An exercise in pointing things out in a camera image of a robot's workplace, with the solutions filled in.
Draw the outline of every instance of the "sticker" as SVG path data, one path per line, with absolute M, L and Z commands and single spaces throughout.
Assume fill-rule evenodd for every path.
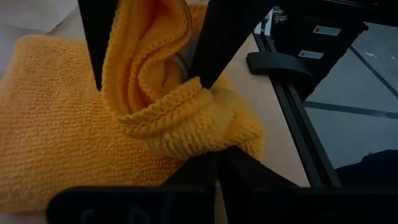
M 185 81 L 188 80 L 188 71 L 191 67 L 193 56 L 195 56 L 197 44 L 198 38 L 191 37 L 188 43 L 185 44 L 185 46 L 174 55 L 174 57 L 172 57 L 172 60 L 178 65 L 179 69 L 181 70 Z
M 325 35 L 332 35 L 337 36 L 340 33 L 341 29 L 333 28 L 333 27 L 325 27 L 325 26 L 316 26 L 313 30 L 316 34 L 325 34 Z
M 302 50 L 302 51 L 300 51 L 298 56 L 299 57 L 306 57 L 306 58 L 321 59 L 322 56 L 323 56 L 323 53 Z

